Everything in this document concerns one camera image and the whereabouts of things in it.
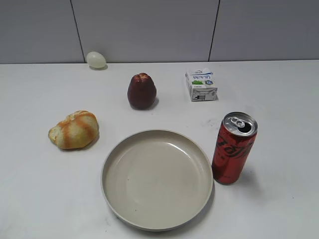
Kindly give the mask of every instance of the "plate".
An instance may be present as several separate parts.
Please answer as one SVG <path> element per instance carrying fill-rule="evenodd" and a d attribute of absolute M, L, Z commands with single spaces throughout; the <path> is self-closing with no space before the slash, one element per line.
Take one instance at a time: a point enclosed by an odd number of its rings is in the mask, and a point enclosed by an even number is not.
<path fill-rule="evenodd" d="M 148 130 L 120 142 L 101 176 L 105 199 L 118 218 L 146 231 L 167 231 L 191 220 L 213 186 L 205 153 L 189 138 Z"/>

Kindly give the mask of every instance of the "white egg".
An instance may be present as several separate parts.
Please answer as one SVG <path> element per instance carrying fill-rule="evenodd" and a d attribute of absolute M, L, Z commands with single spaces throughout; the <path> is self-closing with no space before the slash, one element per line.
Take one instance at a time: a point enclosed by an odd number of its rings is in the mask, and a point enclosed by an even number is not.
<path fill-rule="evenodd" d="M 86 55 L 86 62 L 93 68 L 103 68 L 106 65 L 104 56 L 96 51 Z"/>

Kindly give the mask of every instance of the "bread roll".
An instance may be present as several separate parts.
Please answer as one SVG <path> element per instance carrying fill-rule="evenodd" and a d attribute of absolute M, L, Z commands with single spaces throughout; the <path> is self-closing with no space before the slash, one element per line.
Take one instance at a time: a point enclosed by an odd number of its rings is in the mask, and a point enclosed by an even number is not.
<path fill-rule="evenodd" d="M 98 135 L 99 125 L 91 112 L 77 111 L 50 129 L 50 140 L 61 149 L 83 148 Z"/>

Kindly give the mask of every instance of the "soda can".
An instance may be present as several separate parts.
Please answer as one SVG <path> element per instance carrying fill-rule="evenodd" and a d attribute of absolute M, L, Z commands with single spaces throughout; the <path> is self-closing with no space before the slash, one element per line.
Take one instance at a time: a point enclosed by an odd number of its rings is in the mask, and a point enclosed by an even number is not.
<path fill-rule="evenodd" d="M 257 122 L 242 112 L 223 119 L 216 142 L 212 170 L 221 184 L 237 181 L 257 135 Z"/>

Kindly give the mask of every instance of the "milk carton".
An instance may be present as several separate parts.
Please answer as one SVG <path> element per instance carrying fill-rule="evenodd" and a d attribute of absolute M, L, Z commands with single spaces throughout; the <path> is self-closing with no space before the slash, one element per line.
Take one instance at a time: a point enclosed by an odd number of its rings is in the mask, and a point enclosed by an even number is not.
<path fill-rule="evenodd" d="M 187 71 L 186 83 L 191 101 L 214 101 L 217 99 L 217 87 L 208 68 Z"/>

